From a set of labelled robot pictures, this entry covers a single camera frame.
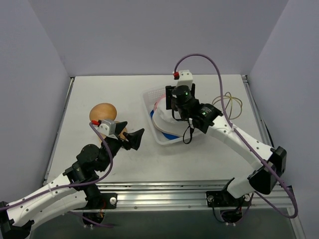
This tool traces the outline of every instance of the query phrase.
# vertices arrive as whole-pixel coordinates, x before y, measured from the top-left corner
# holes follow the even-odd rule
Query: screw
[[[214,196],[212,196],[212,195],[209,195],[209,196],[207,197],[207,200],[208,200],[210,203],[213,201],[213,199],[214,199]]]
[[[110,204],[111,205],[115,205],[116,204],[116,198],[115,197],[112,197],[112,198],[110,198]]]

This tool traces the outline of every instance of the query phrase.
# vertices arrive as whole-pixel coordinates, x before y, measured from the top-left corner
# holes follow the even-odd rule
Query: white plastic basket
[[[168,139],[166,138],[161,131],[156,129],[153,125],[152,118],[151,118],[151,111],[154,109],[154,105],[156,101],[162,97],[165,94],[165,86],[156,87],[149,89],[147,91],[144,91],[142,93],[142,102],[143,102],[143,108],[144,112],[146,114],[147,121],[149,122],[149,125],[151,127],[153,136],[155,138],[155,141],[160,145],[168,145],[176,142],[180,142],[183,140],[182,137],[176,138],[176,139]],[[199,132],[195,132],[193,134],[193,137],[199,135]]]

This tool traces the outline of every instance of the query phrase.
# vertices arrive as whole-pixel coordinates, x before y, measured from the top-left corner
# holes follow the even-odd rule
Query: blue object
[[[151,111],[150,115],[151,115],[151,118],[153,118],[154,111]],[[163,132],[162,132],[162,134],[165,136],[165,138],[168,138],[169,140],[179,138],[178,136],[172,135],[172,134],[169,134],[169,133],[163,133]]]

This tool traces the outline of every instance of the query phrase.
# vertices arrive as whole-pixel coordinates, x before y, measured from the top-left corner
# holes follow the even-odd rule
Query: gray wall
[[[275,144],[288,151],[286,179],[307,238],[318,238],[319,1],[288,2],[250,78]]]
[[[41,185],[70,78],[27,0],[1,1],[0,32],[0,201],[13,201]]]
[[[287,0],[29,0],[68,73],[169,74],[206,53],[222,73],[249,73]],[[215,73],[189,59],[183,68]]]

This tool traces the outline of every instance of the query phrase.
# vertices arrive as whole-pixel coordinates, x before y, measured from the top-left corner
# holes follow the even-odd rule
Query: cable
[[[75,215],[75,216],[78,216],[78,217],[80,217],[80,218],[83,218],[84,220],[86,220],[86,221],[90,222],[91,224],[94,224],[94,225],[96,225],[96,226],[98,226],[98,227],[102,227],[102,228],[113,228],[113,227],[114,227],[114,225],[112,225],[112,224],[100,224],[100,223],[96,223],[95,221],[93,221],[93,220],[91,220],[91,219],[88,219],[88,218],[86,218],[85,216],[80,215],[80,214],[77,214],[77,213],[74,213],[74,212],[68,212],[68,213],[69,213],[69,214],[72,214],[72,215]]]
[[[250,197],[250,199],[249,199],[249,201],[248,201],[248,206],[247,206],[247,208],[246,208],[245,213],[242,215],[241,219],[239,219],[239,220],[238,220],[237,222],[235,222],[235,223],[239,223],[239,222],[243,219],[243,217],[248,213],[248,210],[249,210],[249,208],[250,208],[251,205],[252,205],[253,197],[254,197],[254,193],[251,194],[251,197]],[[221,216],[222,219],[223,219],[223,214],[226,213],[226,212],[227,212],[227,211],[224,211],[224,212],[222,212],[222,213],[220,214],[220,216]]]
[[[224,99],[229,99],[229,101],[227,102],[227,105],[225,107],[225,109],[227,109],[229,103],[230,103],[230,112],[229,112],[229,119],[230,120],[234,120],[234,119],[237,119],[241,116],[241,113],[243,112],[243,102],[241,101],[241,99],[237,98],[237,97],[233,97],[231,95],[230,92],[226,92],[225,95],[224,95]],[[232,114],[232,111],[233,111],[233,100],[235,100],[238,104],[239,104],[239,107],[240,107],[240,112],[239,114],[236,116],[236,117],[231,117],[231,114]],[[218,102],[221,101],[221,98],[220,96],[217,96],[215,99],[213,99],[212,101],[212,105],[214,106],[215,104],[217,104]]]
[[[57,190],[57,189],[61,189],[61,188],[73,188],[73,187],[83,187],[83,186],[88,186],[88,185],[91,185],[91,184],[95,184],[95,183],[98,183],[100,182],[101,180],[105,179],[110,173],[111,173],[111,170],[113,168],[113,156],[112,156],[112,153],[111,153],[111,150],[108,146],[108,144],[105,142],[104,138],[100,135],[100,133],[94,128],[93,124],[90,122],[90,127],[91,129],[94,131],[94,133],[96,133],[96,135],[101,139],[103,145],[105,146],[106,148],[106,151],[108,152],[108,155],[109,155],[109,158],[110,158],[110,167],[109,167],[109,170],[99,179],[97,180],[94,180],[94,181],[91,181],[91,182],[87,182],[87,183],[71,183],[71,184],[67,184],[67,185],[61,185],[61,186],[58,186],[58,187],[54,187],[54,188],[51,188],[51,191],[52,190]],[[39,196],[42,196],[43,194],[46,194],[46,193],[49,193],[50,190],[45,190],[41,193],[38,193],[38,194],[35,194],[29,198],[26,198],[25,200],[21,201],[21,202],[18,202],[16,204],[13,204],[13,205],[10,205],[10,206],[6,206],[6,207],[3,207],[3,208],[0,208],[0,212],[1,211],[5,211],[5,210],[8,210],[10,208],[13,208],[13,207],[16,207],[16,206],[19,206],[25,202],[28,202],[32,199],[35,199]]]
[[[216,213],[215,213],[214,204],[213,204],[213,203],[211,204],[211,207],[213,208],[213,214],[214,214],[214,217],[215,217],[216,221],[218,221],[219,223],[225,223],[224,221],[221,221],[221,220],[219,220],[219,219],[217,218]]]
[[[105,200],[103,199],[103,207],[100,209],[100,217],[103,218],[103,213],[102,213],[102,210],[106,208],[106,202]]]
[[[216,69],[217,75],[218,75],[218,80],[219,80],[219,88],[220,88],[220,98],[221,98],[221,106],[223,109],[223,113],[225,115],[226,121],[229,124],[229,126],[234,130],[234,132],[238,135],[238,137],[243,141],[243,143],[249,148],[250,151],[252,151],[252,153],[260,160],[260,162],[265,166],[265,168],[268,169],[268,171],[275,177],[275,179],[279,182],[279,184],[284,188],[285,192],[287,193],[287,195],[289,196],[289,198],[292,201],[292,204],[294,206],[295,212],[293,215],[285,215],[284,213],[282,213],[275,205],[273,205],[271,202],[269,202],[264,196],[262,196],[260,193],[255,192],[260,198],[262,198],[263,200],[265,200],[266,203],[268,203],[273,209],[275,209],[278,213],[280,213],[281,215],[283,215],[286,218],[292,219],[295,218],[298,215],[298,206],[297,206],[297,202],[296,199],[294,197],[294,195],[290,192],[290,190],[288,189],[288,187],[285,185],[284,181],[276,174],[276,172],[271,168],[271,166],[268,165],[267,161],[264,160],[255,150],[254,148],[247,142],[247,140],[245,140],[245,138],[241,135],[241,133],[236,129],[233,128],[233,123],[230,121],[227,112],[226,112],[226,108],[225,108],[225,104],[224,104],[224,96],[223,96],[223,83],[221,80],[221,75],[219,72],[219,69],[217,67],[217,65],[215,64],[215,62],[208,56],[204,55],[204,54],[199,54],[199,53],[195,53],[195,54],[189,54],[186,55],[184,57],[182,57],[175,65],[174,68],[174,72],[176,73],[176,70],[179,66],[179,64],[185,60],[188,57],[191,56],[200,56],[203,58],[206,58],[208,61],[210,61],[210,63],[213,64],[213,66]]]

